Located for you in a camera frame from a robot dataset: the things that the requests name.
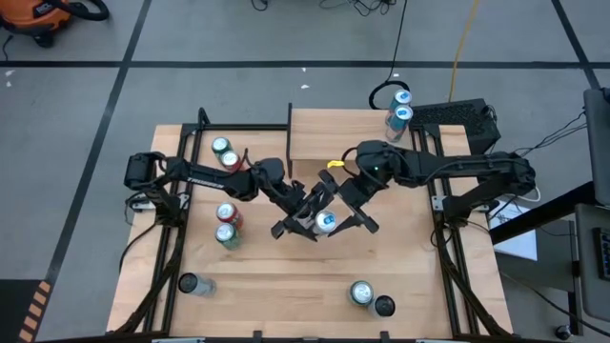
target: orange vacuum cleaner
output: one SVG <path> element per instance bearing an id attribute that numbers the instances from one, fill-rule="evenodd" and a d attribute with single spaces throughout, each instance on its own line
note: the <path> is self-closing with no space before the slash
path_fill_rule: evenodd
<path id="1" fill-rule="evenodd" d="M 16 34 L 33 37 L 43 48 L 53 45 L 53 35 L 65 28 L 71 17 L 102 21 L 109 17 L 102 0 L 91 0 L 99 12 L 90 12 L 82 3 L 68 0 L 0 0 L 0 26 Z"/>

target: can lid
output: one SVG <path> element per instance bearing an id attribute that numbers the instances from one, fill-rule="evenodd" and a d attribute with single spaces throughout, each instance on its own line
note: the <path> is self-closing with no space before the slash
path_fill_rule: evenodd
<path id="1" fill-rule="evenodd" d="M 352 298 L 358 304 L 368 304 L 373 299 L 373 287 L 366 281 L 357 281 L 352 285 Z"/>
<path id="2" fill-rule="evenodd" d="M 220 159 L 222 160 L 222 164 L 225 166 L 234 166 L 237 162 L 239 162 L 239 156 L 237 156 L 235 151 L 227 151 L 223 153 Z"/>
<path id="3" fill-rule="evenodd" d="M 397 305 L 394 303 L 394 299 L 388 295 L 380 295 L 375 299 L 375 311 L 379 316 L 392 316 L 397 310 Z"/>
<path id="4" fill-rule="evenodd" d="M 335 214 L 330 211 L 322 211 L 315 216 L 315 223 L 323 232 L 332 232 L 336 226 Z"/>
<path id="5" fill-rule="evenodd" d="M 398 106 L 395 113 L 402 120 L 409 120 L 413 117 L 413 110 L 408 106 Z"/>
<path id="6" fill-rule="evenodd" d="M 395 99 L 401 104 L 408 104 L 412 100 L 412 95 L 410 91 L 397 91 L 395 95 Z"/>
<path id="7" fill-rule="evenodd" d="M 229 202 L 224 202 L 216 209 L 216 216 L 219 219 L 228 219 L 235 213 L 234 205 Z"/>
<path id="8" fill-rule="evenodd" d="M 197 276 L 192 272 L 185 272 L 178 280 L 178 289 L 183 293 L 192 292 L 197 287 Z"/>
<path id="9" fill-rule="evenodd" d="M 218 226 L 218 229 L 216 229 L 216 239 L 221 242 L 226 242 L 230 240 L 231 238 L 233 238 L 234 234 L 235 228 L 229 223 L 220 224 Z"/>
<path id="10" fill-rule="evenodd" d="M 218 137 L 212 142 L 212 148 L 216 151 L 221 151 L 229 146 L 229 140 L 225 137 Z"/>

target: white paper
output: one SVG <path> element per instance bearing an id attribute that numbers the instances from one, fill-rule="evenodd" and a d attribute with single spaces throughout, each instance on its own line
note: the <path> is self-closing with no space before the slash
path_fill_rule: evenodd
<path id="1" fill-rule="evenodd" d="M 501 209 L 505 201 L 500 201 L 493 211 L 489 213 L 491 217 L 499 209 Z M 517 218 L 521 213 L 528 212 L 529 209 L 522 206 L 517 207 L 514 203 L 508 205 L 502 212 L 496 215 L 492 220 L 489 221 L 489 227 L 493 230 L 496 226 L 504 224 L 505 222 Z M 536 246 L 536 231 L 531 230 L 529 232 L 513 237 L 509 240 L 498 243 L 494 246 L 496 252 L 502 252 L 516 257 L 527 258 L 533 261 L 538 261 L 538 248 Z"/>

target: black floor stripe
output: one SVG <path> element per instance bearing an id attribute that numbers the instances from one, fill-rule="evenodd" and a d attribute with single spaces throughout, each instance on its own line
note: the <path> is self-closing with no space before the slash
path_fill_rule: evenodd
<path id="1" fill-rule="evenodd" d="M 241 68 L 390 68 L 392 61 L 9 61 L 0 68 L 129 68 L 163 69 L 241 69 Z M 397 68 L 450 69 L 453 61 L 396 61 Z M 610 69 L 610 62 L 505 62 L 464 61 L 460 69 L 564 70 Z"/>
<path id="2" fill-rule="evenodd" d="M 396 61 L 396 68 L 451 69 L 453 61 Z M 133 61 L 131 68 L 390 68 L 392 61 Z M 460 69 L 583 69 L 580 62 L 459 62 Z"/>
<path id="3" fill-rule="evenodd" d="M 591 66 L 589 65 L 589 60 L 587 59 L 587 56 L 584 53 L 584 50 L 582 49 L 582 45 L 580 44 L 579 39 L 577 38 L 576 33 L 574 32 L 574 28 L 572 28 L 572 24 L 570 24 L 570 20 L 568 19 L 568 15 L 565 13 L 563 5 L 561 4 L 560 0 L 552 0 L 552 3 L 553 7 L 555 8 L 555 11 L 557 12 L 557 16 L 559 17 L 559 20 L 563 25 L 565 34 L 567 34 L 568 39 L 570 40 L 570 44 L 572 44 L 572 48 L 574 49 L 576 56 L 579 58 L 579 61 L 584 66 L 583 70 L 584 74 L 587 77 L 587 80 L 589 81 L 589 86 L 593 89 L 598 89 L 600 87 L 600 82 L 598 81 L 598 78 L 596 77 L 595 73 L 591 69 Z"/>
<path id="4" fill-rule="evenodd" d="M 5 61 L 0 68 L 119 68 L 122 61 Z"/>
<path id="5" fill-rule="evenodd" d="M 104 110 L 104 114 L 102 115 L 102 119 L 100 120 L 99 127 L 97 128 L 97 133 L 95 134 L 95 138 L 93 139 L 93 144 L 91 145 L 91 151 L 89 152 L 89 157 L 87 158 L 85 169 L 83 170 L 83 173 L 80 177 L 80 181 L 78 182 L 76 194 L 74 195 L 70 210 L 68 211 L 68 216 L 66 218 L 66 222 L 64 223 L 64 228 L 62 229 L 62 232 L 59 236 L 59 241 L 57 243 L 57 246 L 55 247 L 55 252 L 53 253 L 53 257 L 51 259 L 46 278 L 46 280 L 51 282 L 52 285 L 55 284 L 55 281 L 59 276 L 61 266 L 64 263 L 64 258 L 66 257 L 66 252 L 68 251 L 68 246 L 70 244 L 72 234 L 74 233 L 74 227 L 76 226 L 78 215 L 80 214 L 80 211 L 83 207 L 83 202 L 85 201 L 85 196 L 87 195 L 89 184 L 92 181 L 93 171 L 95 170 L 95 165 L 97 164 L 99 153 L 102 150 L 102 145 L 104 143 L 104 139 L 106 138 L 106 133 L 108 132 L 108 127 L 111 123 L 112 115 L 114 114 L 114 108 L 116 107 L 116 103 L 123 88 L 123 84 L 125 83 L 125 77 L 127 76 L 127 71 L 129 70 L 129 62 L 133 58 L 133 52 L 135 51 L 135 46 L 137 45 L 137 41 L 140 38 L 140 33 L 142 32 L 142 27 L 144 26 L 146 15 L 148 14 L 149 8 L 151 6 L 151 1 L 152 0 L 144 0 L 142 8 L 140 9 L 137 22 L 135 23 L 135 27 L 133 28 L 130 43 L 127 46 L 125 55 L 123 56 L 122 65 L 118 71 L 116 80 L 114 80 L 114 85 L 112 86 L 111 94 L 108 99 L 108 103 L 106 104 L 106 109 Z"/>

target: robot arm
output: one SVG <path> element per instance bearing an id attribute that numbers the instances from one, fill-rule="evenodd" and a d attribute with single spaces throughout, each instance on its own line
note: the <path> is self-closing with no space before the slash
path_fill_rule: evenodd
<path id="1" fill-rule="evenodd" d="M 445 221 L 458 227 L 466 224 L 470 212 L 478 206 L 506 193 L 524 195 L 536 187 L 536 173 L 526 159 L 516 154 L 495 152 L 489 155 L 441 157 L 429 152 L 398 148 L 382 141 L 361 142 L 355 150 L 359 174 L 346 170 L 352 177 L 340 187 L 329 173 L 320 172 L 327 187 L 338 192 L 354 212 L 332 234 L 361 224 L 370 232 L 376 232 L 378 224 L 362 211 L 361 206 L 378 191 L 387 189 L 390 180 L 400 186 L 415 188 L 438 178 L 484 178 L 471 191 L 462 196 L 446 196 L 438 205 Z"/>
<path id="2" fill-rule="evenodd" d="M 157 176 L 157 166 L 163 172 Z M 143 192 L 156 208 L 156 218 L 164 225 L 177 226 L 181 218 L 180 200 L 169 195 L 164 186 L 171 181 L 184 181 L 224 191 L 240 201 L 251 201 L 261 190 L 287 217 L 272 227 L 279 238 L 285 231 L 316 241 L 311 228 L 315 215 L 333 201 L 333 195 L 318 183 L 306 196 L 298 181 L 284 183 L 284 167 L 279 158 L 255 162 L 246 171 L 221 171 L 197 165 L 179 157 L 166 157 L 160 152 L 142 152 L 130 157 L 124 184 Z"/>

